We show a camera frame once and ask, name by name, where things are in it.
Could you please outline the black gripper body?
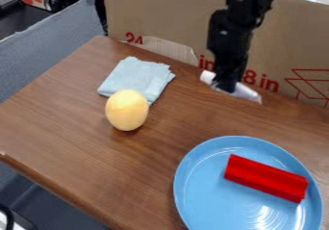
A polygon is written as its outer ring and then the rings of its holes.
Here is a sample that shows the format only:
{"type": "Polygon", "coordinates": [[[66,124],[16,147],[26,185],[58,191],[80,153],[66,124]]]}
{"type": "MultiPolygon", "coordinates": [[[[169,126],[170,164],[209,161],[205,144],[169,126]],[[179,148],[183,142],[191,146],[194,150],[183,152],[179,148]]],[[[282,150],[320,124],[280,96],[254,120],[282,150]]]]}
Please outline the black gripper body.
{"type": "Polygon", "coordinates": [[[254,29],[250,13],[217,10],[209,22],[207,49],[217,67],[245,67],[254,29]]]}

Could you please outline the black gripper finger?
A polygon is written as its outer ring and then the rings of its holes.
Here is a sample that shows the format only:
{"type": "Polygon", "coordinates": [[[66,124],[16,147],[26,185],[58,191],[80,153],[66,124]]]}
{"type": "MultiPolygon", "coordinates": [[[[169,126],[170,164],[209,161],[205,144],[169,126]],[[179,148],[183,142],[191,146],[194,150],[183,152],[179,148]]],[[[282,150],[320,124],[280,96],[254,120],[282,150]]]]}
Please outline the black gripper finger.
{"type": "Polygon", "coordinates": [[[242,81],[248,67],[248,59],[217,60],[214,64],[215,86],[229,93],[236,90],[237,83],[242,81]]]}

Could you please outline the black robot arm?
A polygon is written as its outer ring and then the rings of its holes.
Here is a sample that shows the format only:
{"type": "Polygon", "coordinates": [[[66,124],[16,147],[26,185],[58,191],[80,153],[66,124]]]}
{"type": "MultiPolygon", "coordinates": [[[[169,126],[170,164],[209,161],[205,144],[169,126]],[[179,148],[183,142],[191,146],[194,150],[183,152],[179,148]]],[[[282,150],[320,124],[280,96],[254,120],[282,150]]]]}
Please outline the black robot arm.
{"type": "Polygon", "coordinates": [[[248,67],[254,30],[261,26],[274,0],[226,0],[209,22],[207,49],[214,54],[214,85],[233,93],[248,67]]]}

